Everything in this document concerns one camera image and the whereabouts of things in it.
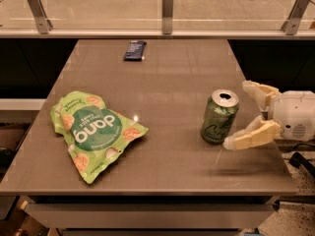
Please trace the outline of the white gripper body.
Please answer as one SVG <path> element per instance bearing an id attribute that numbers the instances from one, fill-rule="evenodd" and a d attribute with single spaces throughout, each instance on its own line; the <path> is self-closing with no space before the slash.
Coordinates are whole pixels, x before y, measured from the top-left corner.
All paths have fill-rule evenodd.
<path id="1" fill-rule="evenodd" d="M 315 136 L 315 93 L 289 90 L 275 96 L 268 118 L 281 127 L 286 140 L 308 142 Z"/>

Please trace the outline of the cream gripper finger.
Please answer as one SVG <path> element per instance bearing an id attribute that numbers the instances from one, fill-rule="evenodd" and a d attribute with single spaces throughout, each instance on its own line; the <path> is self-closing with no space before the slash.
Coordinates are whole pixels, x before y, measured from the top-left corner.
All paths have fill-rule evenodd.
<path id="1" fill-rule="evenodd" d="M 245 129 L 226 137 L 223 147 L 229 150 L 256 148 L 279 138 L 282 131 L 283 128 L 278 122 L 257 116 Z"/>
<path id="2" fill-rule="evenodd" d="M 252 81 L 243 81 L 242 88 L 258 104 L 261 110 L 267 110 L 272 99 L 282 94 L 277 88 Z"/>

